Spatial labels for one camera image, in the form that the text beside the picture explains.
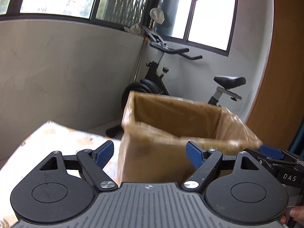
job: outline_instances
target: cloth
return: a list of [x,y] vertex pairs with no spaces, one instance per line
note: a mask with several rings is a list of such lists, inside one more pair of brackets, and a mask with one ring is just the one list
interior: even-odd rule
[[[55,122],[48,121],[29,136],[13,153],[0,170],[0,227],[9,228],[17,222],[10,204],[13,188],[52,151],[62,155],[74,155],[83,149],[96,149],[110,138],[77,131]],[[117,182],[117,160],[120,141],[114,143],[114,155],[104,167],[104,171]],[[68,170],[77,177],[77,170]]]

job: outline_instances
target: bike seat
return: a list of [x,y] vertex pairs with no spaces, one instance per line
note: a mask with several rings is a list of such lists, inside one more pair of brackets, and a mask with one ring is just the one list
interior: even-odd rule
[[245,77],[215,76],[214,81],[225,89],[232,89],[246,84]]

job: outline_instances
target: blue gripper pad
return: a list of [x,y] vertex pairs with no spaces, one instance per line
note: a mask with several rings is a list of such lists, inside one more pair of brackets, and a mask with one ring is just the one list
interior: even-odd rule
[[96,152],[95,163],[103,169],[114,154],[114,143],[110,140],[106,141],[94,152]]
[[269,158],[281,160],[284,158],[283,153],[280,150],[261,145],[260,146],[260,153],[266,155]]
[[203,152],[193,141],[187,142],[186,155],[196,169],[198,169],[205,162]]

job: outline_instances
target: hand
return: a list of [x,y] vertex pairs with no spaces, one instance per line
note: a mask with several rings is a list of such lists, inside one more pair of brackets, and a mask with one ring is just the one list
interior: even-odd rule
[[295,220],[304,220],[304,206],[294,207],[289,214]]

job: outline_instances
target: bike handlebar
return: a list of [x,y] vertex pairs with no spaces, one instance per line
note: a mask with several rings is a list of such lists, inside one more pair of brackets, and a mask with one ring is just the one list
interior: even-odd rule
[[198,55],[198,56],[188,56],[186,54],[184,54],[185,52],[189,52],[188,48],[180,48],[180,49],[171,49],[168,48],[165,45],[162,45],[160,43],[155,43],[155,42],[150,42],[149,45],[155,49],[158,49],[164,53],[167,54],[179,54],[180,56],[188,59],[188,60],[197,60],[197,59],[202,59],[203,56],[202,55]]
[[188,56],[184,53],[179,53],[179,55],[181,55],[182,57],[188,59],[188,60],[198,60],[198,59],[202,59],[203,56],[202,55],[197,55],[197,56]]
[[157,44],[155,42],[150,42],[149,44],[151,47],[155,48],[155,49],[158,49],[162,52],[165,52],[167,54],[182,54],[184,52],[188,52],[189,49],[188,48],[181,48],[181,49],[171,49],[171,48],[168,48],[168,47],[164,47],[162,46],[161,44]]

